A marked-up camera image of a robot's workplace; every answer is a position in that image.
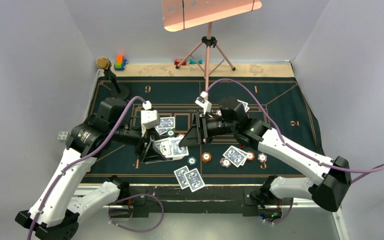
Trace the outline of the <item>blue playing card deck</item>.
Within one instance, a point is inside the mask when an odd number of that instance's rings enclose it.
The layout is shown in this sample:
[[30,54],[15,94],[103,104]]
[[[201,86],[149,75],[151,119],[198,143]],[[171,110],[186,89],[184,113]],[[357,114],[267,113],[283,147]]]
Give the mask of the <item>blue playing card deck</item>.
[[189,149],[187,146],[179,146],[183,138],[181,137],[168,137],[160,140],[156,140],[153,144],[154,150],[160,154],[160,160],[148,163],[158,163],[167,161],[181,160],[189,155]]

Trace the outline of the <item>card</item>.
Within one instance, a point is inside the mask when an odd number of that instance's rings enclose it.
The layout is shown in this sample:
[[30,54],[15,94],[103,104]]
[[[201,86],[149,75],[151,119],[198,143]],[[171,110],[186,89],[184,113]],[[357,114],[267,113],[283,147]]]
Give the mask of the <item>card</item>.
[[188,171],[189,171],[189,168],[186,165],[174,171],[175,178],[182,190],[190,187],[186,178],[186,173]]
[[174,129],[176,127],[175,117],[161,117],[160,123],[156,126],[156,129]]
[[245,157],[243,152],[243,150],[231,145],[222,155],[238,168],[241,166],[241,161]]
[[243,154],[244,154],[244,158],[240,163],[241,166],[244,166],[245,162],[248,160],[248,152],[244,151]]
[[249,111],[249,109],[250,109],[249,108],[249,104],[247,102],[239,100],[239,99],[237,101],[243,105],[244,111],[247,113]]
[[155,131],[160,135],[166,134],[170,129],[169,128],[155,128]]
[[186,181],[189,185],[189,188],[192,193],[204,188],[206,184],[204,183],[204,180],[202,176],[200,175],[200,172],[197,168],[194,168],[192,170],[189,170],[184,174]]

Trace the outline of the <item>orange poker chip stack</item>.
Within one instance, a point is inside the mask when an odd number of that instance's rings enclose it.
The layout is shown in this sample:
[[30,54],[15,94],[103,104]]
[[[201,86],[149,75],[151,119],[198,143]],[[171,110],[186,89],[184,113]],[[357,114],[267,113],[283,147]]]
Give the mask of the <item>orange poker chip stack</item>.
[[211,155],[209,152],[204,152],[204,153],[202,153],[202,155],[201,155],[201,161],[202,161],[203,163],[208,163],[208,162],[211,161],[211,159],[212,159],[212,155]]

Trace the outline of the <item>green poker chip stack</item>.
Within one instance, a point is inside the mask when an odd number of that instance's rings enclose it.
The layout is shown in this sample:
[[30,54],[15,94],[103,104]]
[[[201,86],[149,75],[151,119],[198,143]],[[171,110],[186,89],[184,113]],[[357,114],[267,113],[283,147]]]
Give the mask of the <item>green poker chip stack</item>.
[[191,156],[187,159],[187,164],[190,166],[194,166],[196,163],[197,163],[197,159],[195,157]]

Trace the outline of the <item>pink poker chip stack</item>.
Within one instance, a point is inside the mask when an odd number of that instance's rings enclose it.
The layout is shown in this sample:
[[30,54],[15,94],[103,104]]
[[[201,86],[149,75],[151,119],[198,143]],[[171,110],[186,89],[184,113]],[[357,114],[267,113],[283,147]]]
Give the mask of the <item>pink poker chip stack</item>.
[[231,162],[230,162],[230,160],[227,159],[227,158],[221,158],[221,159],[220,159],[220,165],[221,165],[222,167],[224,167],[224,168],[228,168],[228,167],[231,166]]

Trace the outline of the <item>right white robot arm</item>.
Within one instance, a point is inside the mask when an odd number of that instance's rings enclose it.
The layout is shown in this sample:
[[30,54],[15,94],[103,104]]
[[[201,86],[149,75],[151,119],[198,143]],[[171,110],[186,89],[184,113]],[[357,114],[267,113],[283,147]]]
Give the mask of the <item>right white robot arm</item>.
[[253,197],[261,207],[281,199],[299,198],[312,200],[329,212],[340,208],[352,184],[350,165],[345,158],[332,159],[287,139],[265,121],[250,118],[235,97],[221,100],[220,115],[209,113],[211,104],[201,96],[195,102],[204,113],[193,116],[180,147],[204,145],[215,136],[232,134],[240,145],[275,157],[304,175],[303,178],[269,176],[259,194]]

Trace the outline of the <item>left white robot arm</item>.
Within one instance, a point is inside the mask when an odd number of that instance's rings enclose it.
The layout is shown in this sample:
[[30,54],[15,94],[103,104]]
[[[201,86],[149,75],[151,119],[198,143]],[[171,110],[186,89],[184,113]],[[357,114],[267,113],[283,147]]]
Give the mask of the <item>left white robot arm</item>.
[[128,112],[137,100],[142,98],[108,97],[96,113],[72,129],[60,163],[40,198],[15,217],[28,230],[28,239],[70,240],[80,223],[103,206],[122,205],[132,199],[129,183],[115,175],[78,200],[73,200],[73,196],[87,171],[112,142],[135,146],[140,158],[149,152],[160,116],[149,101],[143,100],[140,127],[132,128]]

